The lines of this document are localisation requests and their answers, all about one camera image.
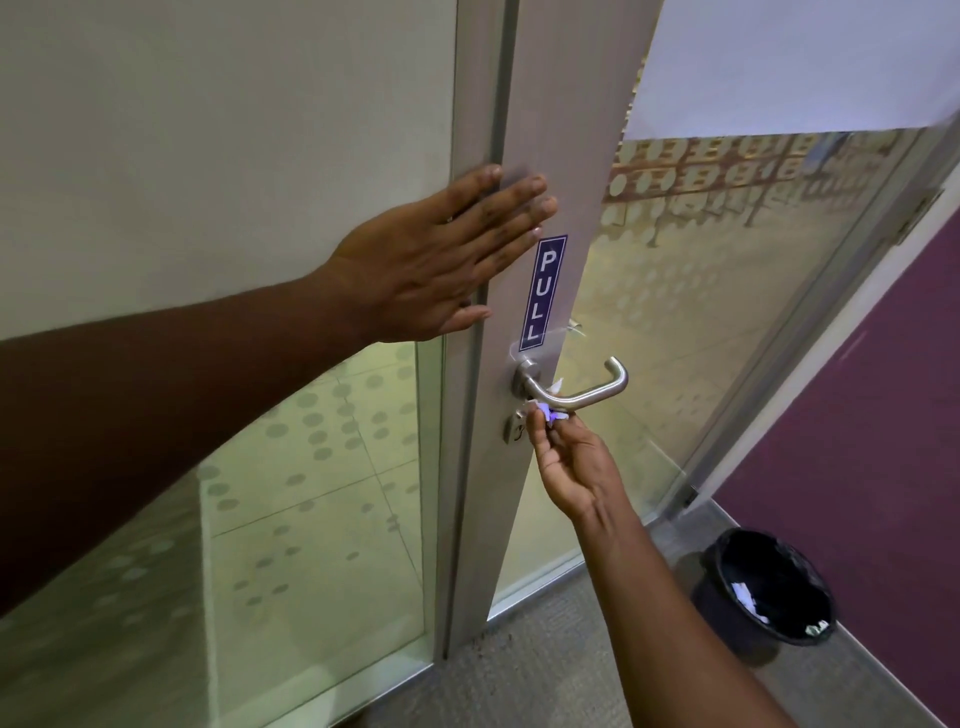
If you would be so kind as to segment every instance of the hand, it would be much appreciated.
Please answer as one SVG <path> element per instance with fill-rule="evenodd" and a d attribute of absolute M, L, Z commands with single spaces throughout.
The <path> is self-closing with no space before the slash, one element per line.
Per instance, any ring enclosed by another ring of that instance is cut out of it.
<path fill-rule="evenodd" d="M 579 417 L 557 420 L 553 429 L 547 430 L 543 413 L 531 407 L 527 432 L 543 487 L 574 525 L 618 508 L 633 513 L 610 451 Z"/>
<path fill-rule="evenodd" d="M 315 275 L 338 286 L 347 315 L 374 341 L 425 341 L 492 312 L 470 295 L 540 239 L 556 199 L 537 203 L 537 175 L 480 200 L 502 176 L 476 170 L 425 200 L 389 209 L 351 232 Z"/>

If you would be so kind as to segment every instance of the door handle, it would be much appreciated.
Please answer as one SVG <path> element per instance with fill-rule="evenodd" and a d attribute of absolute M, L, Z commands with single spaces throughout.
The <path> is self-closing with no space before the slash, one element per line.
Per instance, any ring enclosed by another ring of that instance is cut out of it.
<path fill-rule="evenodd" d="M 524 359 L 516 365 L 513 391 L 522 400 L 539 400 L 549 404 L 553 409 L 562 411 L 583 409 L 590 404 L 596 404 L 598 401 L 618 395 L 627 388 L 627 381 L 630 376 L 619 359 L 611 356 L 603 365 L 613 375 L 612 381 L 601 384 L 599 387 L 578 392 L 570 397 L 558 397 L 547 392 L 540 384 L 540 364 L 532 359 Z"/>

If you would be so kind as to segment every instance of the blue sign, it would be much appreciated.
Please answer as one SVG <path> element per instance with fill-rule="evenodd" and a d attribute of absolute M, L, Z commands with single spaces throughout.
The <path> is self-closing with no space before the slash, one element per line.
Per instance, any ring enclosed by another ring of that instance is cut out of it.
<path fill-rule="evenodd" d="M 523 332 L 520 334 L 520 350 L 543 346 L 546 324 L 550 320 L 553 294 L 557 290 L 560 264 L 564 262 L 566 235 L 545 237 L 537 245 L 537 263 L 534 279 L 530 283 L 527 299 L 527 314 L 523 317 Z"/>

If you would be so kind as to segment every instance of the forearm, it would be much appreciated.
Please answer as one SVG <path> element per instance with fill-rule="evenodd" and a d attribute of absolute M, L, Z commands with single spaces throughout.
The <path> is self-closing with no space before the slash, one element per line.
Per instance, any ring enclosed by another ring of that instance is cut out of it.
<path fill-rule="evenodd" d="M 0 614 L 368 343 L 312 275 L 0 343 Z"/>
<path fill-rule="evenodd" d="M 794 726 L 681 591 L 629 502 L 578 524 L 634 725 Z"/>

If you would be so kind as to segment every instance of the black trash bin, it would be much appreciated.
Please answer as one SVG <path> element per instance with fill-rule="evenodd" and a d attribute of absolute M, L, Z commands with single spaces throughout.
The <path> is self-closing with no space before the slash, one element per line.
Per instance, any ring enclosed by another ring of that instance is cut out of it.
<path fill-rule="evenodd" d="M 733 654 L 749 660 L 777 643 L 810 645 L 836 627 L 836 605 L 796 548 L 762 531 L 731 528 L 704 551 L 693 603 Z"/>

